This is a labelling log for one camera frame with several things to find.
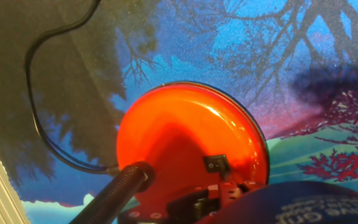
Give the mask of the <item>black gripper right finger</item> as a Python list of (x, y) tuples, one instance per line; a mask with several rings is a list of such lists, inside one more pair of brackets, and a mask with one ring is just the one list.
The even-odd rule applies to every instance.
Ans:
[(242, 193), (245, 194), (247, 192), (253, 192), (255, 190), (260, 190), (265, 187), (265, 184), (260, 182), (253, 182), (253, 181), (245, 181), (239, 184), (239, 188), (241, 189)]

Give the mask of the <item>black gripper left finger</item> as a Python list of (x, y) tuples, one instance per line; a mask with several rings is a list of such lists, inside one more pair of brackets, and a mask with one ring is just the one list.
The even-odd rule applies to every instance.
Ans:
[(235, 182), (195, 187), (171, 200), (153, 199), (122, 212), (118, 224), (192, 224), (213, 216), (220, 208), (239, 198)]

